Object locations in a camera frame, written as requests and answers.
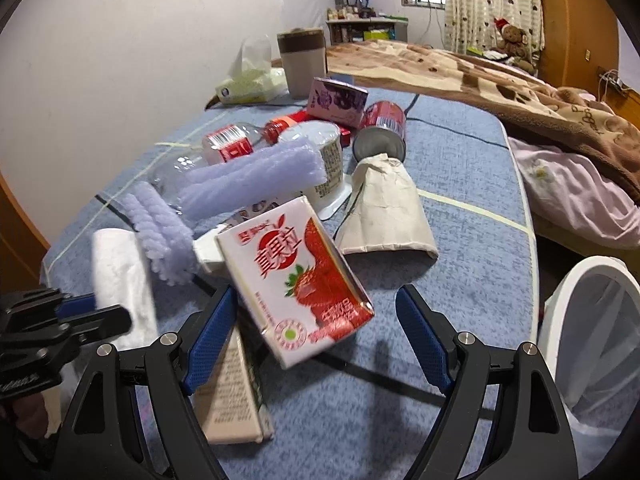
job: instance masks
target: tissue box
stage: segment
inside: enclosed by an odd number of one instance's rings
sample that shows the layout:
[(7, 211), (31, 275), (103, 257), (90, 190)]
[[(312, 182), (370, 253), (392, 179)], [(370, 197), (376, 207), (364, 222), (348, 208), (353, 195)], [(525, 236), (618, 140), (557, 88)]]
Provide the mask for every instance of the tissue box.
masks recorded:
[(369, 92), (364, 88), (316, 77), (311, 85), (306, 111), (318, 119), (357, 128), (368, 96)]
[(224, 231), (218, 242), (244, 304), (283, 368), (373, 318), (360, 282), (304, 196)]
[(284, 69), (272, 68), (268, 73), (249, 70), (236, 79), (225, 79), (217, 86), (216, 94), (225, 105), (265, 103), (286, 89)]

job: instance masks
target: can lid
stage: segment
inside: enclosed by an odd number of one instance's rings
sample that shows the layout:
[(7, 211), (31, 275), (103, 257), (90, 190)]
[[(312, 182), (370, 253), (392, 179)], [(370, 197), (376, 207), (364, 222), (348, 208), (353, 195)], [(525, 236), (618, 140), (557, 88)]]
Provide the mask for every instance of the can lid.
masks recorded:
[(360, 130), (353, 141), (354, 158), (360, 162), (363, 158), (380, 153), (386, 153), (389, 157), (404, 162), (406, 144), (398, 134), (386, 128), (368, 126)]
[(278, 48), (281, 54), (317, 50), (325, 46), (324, 30), (321, 28), (294, 28), (278, 34)]

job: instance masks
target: table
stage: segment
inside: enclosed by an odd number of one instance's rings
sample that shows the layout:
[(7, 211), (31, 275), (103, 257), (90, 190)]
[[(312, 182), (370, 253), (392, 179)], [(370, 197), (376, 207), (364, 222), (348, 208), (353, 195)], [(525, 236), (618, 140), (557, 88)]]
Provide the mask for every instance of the table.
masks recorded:
[[(404, 251), (348, 256), (376, 317), (355, 336), (291, 370), (283, 371), (272, 357), (266, 358), (260, 376), (276, 436), (263, 444), (216, 446), (214, 452), (232, 480), (404, 477), (442, 402), (426, 383), (396, 319), (394, 297), (404, 283), (413, 283), (457, 330), (469, 330), (485, 344), (516, 348), (523, 340), (535, 340), (535, 239), (503, 127), (492, 115), (457, 102), (371, 89), (369, 102), (380, 99), (410, 108), (405, 166), (420, 189), (439, 260), (432, 264), (423, 254)], [(233, 121), (264, 124), (303, 105), (288, 98), (251, 107), (217, 105), (171, 134), (82, 209), (44, 258), (43, 280), (73, 294), (92, 291), (92, 233), (128, 228), (120, 197), (153, 163), (178, 152), (172, 143), (197, 142)], [(351, 150), (344, 150), (344, 156), (352, 171)], [(325, 223), (329, 232), (342, 215), (339, 211)], [(198, 229), (200, 235), (206, 226)], [(201, 309), (209, 299), (204, 289), (193, 283), (169, 287), (155, 278), (161, 332), (176, 330)], [(144, 391), (139, 397), (150, 451), (163, 470), (166, 459), (158, 451)], [(490, 390), (484, 405), (491, 409), (494, 402), (495, 390)], [(463, 473), (478, 466), (489, 428), (487, 420), (480, 421)]]

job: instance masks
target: blue gripper pad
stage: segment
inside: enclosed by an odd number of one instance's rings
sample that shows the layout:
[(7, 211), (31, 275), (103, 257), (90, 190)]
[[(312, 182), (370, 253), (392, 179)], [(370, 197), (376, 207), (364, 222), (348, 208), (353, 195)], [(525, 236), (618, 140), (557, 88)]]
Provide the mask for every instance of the blue gripper pad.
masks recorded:
[(76, 298), (69, 298), (60, 303), (56, 309), (56, 317), (59, 321), (67, 317), (79, 316), (80, 314), (88, 314), (95, 310), (95, 296), (93, 294), (85, 294)]
[(447, 395), (453, 386), (447, 371), (447, 355), (404, 287), (396, 294), (396, 316), (427, 381)]
[(226, 338), (236, 324), (237, 307), (236, 291), (229, 287), (189, 352), (189, 371), (182, 382), (188, 395), (193, 395), (198, 386), (209, 380)]

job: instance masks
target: white towel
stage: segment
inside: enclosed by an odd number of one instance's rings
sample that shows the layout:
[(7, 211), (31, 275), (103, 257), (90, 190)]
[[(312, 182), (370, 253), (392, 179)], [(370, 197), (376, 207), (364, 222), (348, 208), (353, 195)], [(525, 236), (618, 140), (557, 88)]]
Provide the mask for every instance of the white towel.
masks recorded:
[(136, 234), (124, 229), (100, 229), (92, 242), (96, 307), (120, 304), (131, 315), (130, 332), (116, 338), (113, 344), (120, 351), (150, 345), (158, 338), (158, 322), (149, 262)]

